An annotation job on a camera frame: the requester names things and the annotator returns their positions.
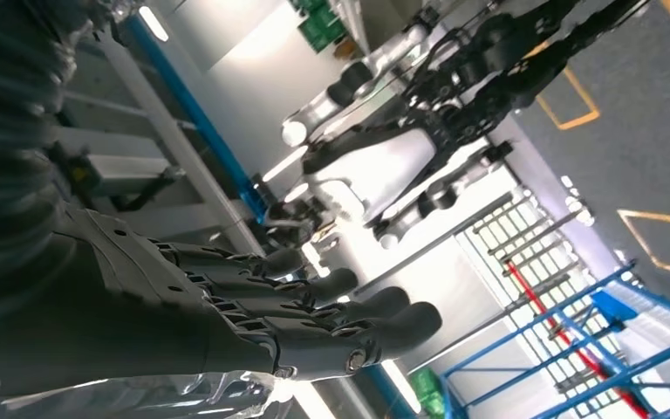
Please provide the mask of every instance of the white wall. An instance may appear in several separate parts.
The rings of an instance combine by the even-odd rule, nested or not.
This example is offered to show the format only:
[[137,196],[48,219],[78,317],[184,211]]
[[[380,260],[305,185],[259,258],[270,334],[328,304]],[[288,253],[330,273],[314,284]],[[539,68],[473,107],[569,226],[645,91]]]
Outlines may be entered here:
[[[345,63],[331,47],[315,54],[285,0],[187,0],[175,12],[165,0],[150,5],[170,36],[161,48],[188,89],[248,174],[265,174],[292,151],[281,121]],[[298,177],[286,170],[271,189],[282,196]]]

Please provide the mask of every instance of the black robotic finger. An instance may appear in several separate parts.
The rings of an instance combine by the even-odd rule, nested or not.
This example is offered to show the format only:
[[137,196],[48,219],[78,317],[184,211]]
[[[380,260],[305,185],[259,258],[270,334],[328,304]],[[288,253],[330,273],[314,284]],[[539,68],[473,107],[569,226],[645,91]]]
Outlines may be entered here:
[[315,282],[293,281],[281,283],[262,276],[251,276],[247,271],[234,274],[190,275],[192,282],[206,288],[212,296],[223,299],[284,299],[298,300],[314,307],[324,301],[352,291],[358,278],[348,269],[337,269],[327,278]]
[[312,305],[332,301],[337,297],[347,294],[358,287],[359,281],[356,274],[350,269],[339,268],[327,278],[311,282],[306,288],[307,295]]
[[409,306],[409,296],[396,286],[385,288],[364,302],[352,301],[317,310],[312,315],[337,326],[370,318],[389,319]]
[[344,325],[334,335],[347,335],[361,342],[369,342],[380,353],[376,361],[397,358],[430,339],[442,326],[441,314],[430,303],[410,305],[391,319],[369,319],[368,327],[356,324]]
[[274,251],[261,260],[262,274],[269,278],[281,278],[304,266],[301,253],[293,249]]
[[267,299],[219,299],[212,297],[212,304],[222,314],[244,313],[251,318],[281,317],[317,321],[311,316],[312,309],[300,301],[276,296]]

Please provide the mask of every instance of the green container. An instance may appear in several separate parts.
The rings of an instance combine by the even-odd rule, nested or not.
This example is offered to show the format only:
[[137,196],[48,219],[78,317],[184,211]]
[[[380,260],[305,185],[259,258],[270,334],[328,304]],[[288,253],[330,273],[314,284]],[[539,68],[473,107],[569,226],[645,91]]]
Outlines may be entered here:
[[445,415],[441,381],[432,369],[422,368],[409,376],[414,393],[420,405],[431,418],[442,419]]
[[289,3],[297,10],[301,9],[307,13],[312,13],[320,7],[327,5],[327,0],[289,0]]
[[299,31],[315,52],[321,52],[347,33],[345,26],[329,6],[311,11],[307,19],[299,25]]

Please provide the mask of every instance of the wire mesh panel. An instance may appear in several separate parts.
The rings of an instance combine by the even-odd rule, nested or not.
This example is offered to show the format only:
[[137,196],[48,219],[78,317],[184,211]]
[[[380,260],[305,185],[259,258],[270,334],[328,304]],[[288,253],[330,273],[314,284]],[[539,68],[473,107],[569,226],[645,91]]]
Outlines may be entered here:
[[[515,330],[595,281],[558,229],[575,216],[572,213],[554,222],[537,199],[525,191],[521,199],[497,209],[456,237],[473,248],[492,272],[493,278],[485,278],[487,286],[501,304],[514,307],[508,323]],[[590,307],[586,297],[566,307],[564,313],[574,320],[582,319],[587,333],[594,335],[605,350],[620,356],[618,343],[608,334],[611,326]],[[574,339],[552,317],[521,336],[519,343],[537,364],[568,349]],[[610,375],[594,354],[582,351],[552,362],[545,370],[559,394],[567,399]],[[577,405],[574,411],[579,417],[620,418],[626,413],[636,417],[615,389]]]

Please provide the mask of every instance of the metal screw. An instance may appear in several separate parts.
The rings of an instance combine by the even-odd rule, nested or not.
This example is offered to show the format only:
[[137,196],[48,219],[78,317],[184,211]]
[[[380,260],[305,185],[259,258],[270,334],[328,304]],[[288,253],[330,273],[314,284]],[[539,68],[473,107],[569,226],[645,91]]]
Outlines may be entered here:
[[345,364],[345,369],[349,373],[353,373],[361,369],[366,364],[366,352],[363,349],[356,349],[351,352],[348,357],[348,362]]

